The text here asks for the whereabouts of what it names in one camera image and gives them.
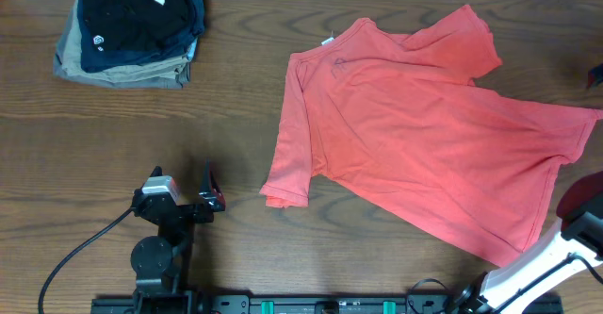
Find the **red t-shirt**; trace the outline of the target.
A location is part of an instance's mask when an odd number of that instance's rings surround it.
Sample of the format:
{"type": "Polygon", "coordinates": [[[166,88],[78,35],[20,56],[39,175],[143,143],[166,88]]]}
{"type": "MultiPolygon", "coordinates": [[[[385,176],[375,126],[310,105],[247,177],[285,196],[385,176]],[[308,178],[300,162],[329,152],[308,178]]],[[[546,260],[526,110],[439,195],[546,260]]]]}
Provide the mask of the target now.
{"type": "Polygon", "coordinates": [[[412,35],[368,19],[290,57],[261,193],[305,207],[324,175],[498,266],[538,240],[562,165],[579,159],[597,109],[480,88],[501,63],[470,6],[412,35]]]}

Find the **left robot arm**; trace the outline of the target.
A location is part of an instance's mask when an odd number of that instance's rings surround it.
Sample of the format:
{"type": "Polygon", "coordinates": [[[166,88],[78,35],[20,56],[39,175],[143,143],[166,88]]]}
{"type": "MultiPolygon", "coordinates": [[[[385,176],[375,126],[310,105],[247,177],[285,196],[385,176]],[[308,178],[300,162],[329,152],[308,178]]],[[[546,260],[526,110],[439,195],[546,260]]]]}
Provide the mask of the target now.
{"type": "Polygon", "coordinates": [[[134,215],[158,227],[157,234],[140,240],[130,262],[136,273],[135,314],[207,313],[206,297],[187,288],[187,273],[197,224],[211,223],[225,209],[224,196],[205,164],[198,200],[179,205],[175,180],[157,166],[132,199],[134,215]]]}

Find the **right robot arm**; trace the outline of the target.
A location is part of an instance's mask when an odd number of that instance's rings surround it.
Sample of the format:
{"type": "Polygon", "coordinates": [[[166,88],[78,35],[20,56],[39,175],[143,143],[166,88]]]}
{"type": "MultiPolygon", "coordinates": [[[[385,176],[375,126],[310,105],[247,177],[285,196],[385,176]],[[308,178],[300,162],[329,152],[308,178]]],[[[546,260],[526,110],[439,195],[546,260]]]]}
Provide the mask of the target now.
{"type": "Polygon", "coordinates": [[[521,313],[562,281],[602,264],[602,173],[587,175],[564,194],[557,220],[527,252],[484,274],[455,298],[446,313],[521,313]]]}

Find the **beige folded shirt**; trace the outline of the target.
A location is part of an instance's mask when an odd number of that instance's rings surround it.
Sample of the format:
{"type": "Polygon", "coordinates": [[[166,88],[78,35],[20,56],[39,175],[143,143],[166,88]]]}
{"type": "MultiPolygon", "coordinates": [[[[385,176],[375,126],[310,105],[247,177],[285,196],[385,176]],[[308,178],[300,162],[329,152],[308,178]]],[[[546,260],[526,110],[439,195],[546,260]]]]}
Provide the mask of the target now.
{"type": "Polygon", "coordinates": [[[58,47],[62,47],[62,49],[57,49],[58,68],[67,76],[83,76],[111,83],[133,82],[152,77],[175,78],[192,60],[190,52],[196,41],[185,47],[183,55],[147,64],[120,65],[98,73],[87,73],[81,67],[82,35],[76,16],[76,5],[73,5],[70,17],[71,20],[67,23],[69,30],[64,32],[57,44],[58,47]]]}

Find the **navy folded shirt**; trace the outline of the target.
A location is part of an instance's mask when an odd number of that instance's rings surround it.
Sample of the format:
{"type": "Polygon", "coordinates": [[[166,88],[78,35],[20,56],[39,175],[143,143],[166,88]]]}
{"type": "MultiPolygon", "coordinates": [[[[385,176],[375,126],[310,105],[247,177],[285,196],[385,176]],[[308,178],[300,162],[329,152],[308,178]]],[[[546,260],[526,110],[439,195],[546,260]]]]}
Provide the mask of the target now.
{"type": "Polygon", "coordinates": [[[87,73],[98,73],[120,65],[147,64],[170,57],[183,55],[185,47],[191,45],[204,33],[204,0],[188,0],[192,19],[188,26],[168,38],[165,46],[154,51],[100,51],[91,42],[91,35],[83,27],[79,0],[76,14],[82,34],[82,69],[87,73]]]}

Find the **grey folded shirt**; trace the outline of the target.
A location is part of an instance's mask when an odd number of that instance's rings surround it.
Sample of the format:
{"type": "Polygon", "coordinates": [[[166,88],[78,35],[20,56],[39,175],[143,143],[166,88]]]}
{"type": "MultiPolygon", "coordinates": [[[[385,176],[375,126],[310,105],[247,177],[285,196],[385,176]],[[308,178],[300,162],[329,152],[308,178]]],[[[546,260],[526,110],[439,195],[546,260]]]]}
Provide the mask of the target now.
{"type": "MultiPolygon", "coordinates": [[[[70,14],[68,16],[67,23],[71,20],[70,14]]],[[[62,35],[65,31],[68,31],[69,27],[66,24],[66,28],[63,31],[62,35]]],[[[194,55],[194,50],[196,44],[193,46],[192,51],[190,52],[192,58],[194,55]]],[[[69,80],[76,83],[99,86],[104,88],[111,89],[142,89],[142,88],[151,88],[151,89],[170,89],[170,90],[179,90],[184,87],[186,83],[190,80],[190,63],[185,65],[185,68],[182,70],[180,74],[177,74],[175,78],[161,78],[161,77],[152,77],[143,80],[133,81],[133,82],[117,82],[111,83],[103,80],[96,80],[91,78],[86,78],[83,76],[67,76],[58,68],[58,54],[57,49],[62,49],[62,47],[56,47],[55,56],[53,59],[53,74],[59,78],[63,78],[65,80],[69,80]]]]}

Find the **black folded shirt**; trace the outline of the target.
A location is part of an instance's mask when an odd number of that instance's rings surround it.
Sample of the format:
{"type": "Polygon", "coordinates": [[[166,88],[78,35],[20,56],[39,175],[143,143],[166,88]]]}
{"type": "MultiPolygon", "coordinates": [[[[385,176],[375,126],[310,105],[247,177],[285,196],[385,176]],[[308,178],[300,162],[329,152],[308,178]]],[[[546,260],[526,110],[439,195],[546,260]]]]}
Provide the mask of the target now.
{"type": "Polygon", "coordinates": [[[79,0],[83,27],[100,51],[154,51],[189,25],[188,0],[79,0]]]}

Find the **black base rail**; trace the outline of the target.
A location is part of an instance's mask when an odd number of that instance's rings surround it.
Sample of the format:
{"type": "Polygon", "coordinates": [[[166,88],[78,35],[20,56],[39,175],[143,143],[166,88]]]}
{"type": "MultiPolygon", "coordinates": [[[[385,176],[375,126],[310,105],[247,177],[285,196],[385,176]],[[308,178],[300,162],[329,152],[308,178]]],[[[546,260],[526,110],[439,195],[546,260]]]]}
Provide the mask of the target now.
{"type": "Polygon", "coordinates": [[[222,295],[212,300],[192,296],[142,299],[94,299],[92,314],[190,313],[190,314],[412,314],[443,313],[445,295],[412,295],[406,297],[249,297],[222,295]]]}

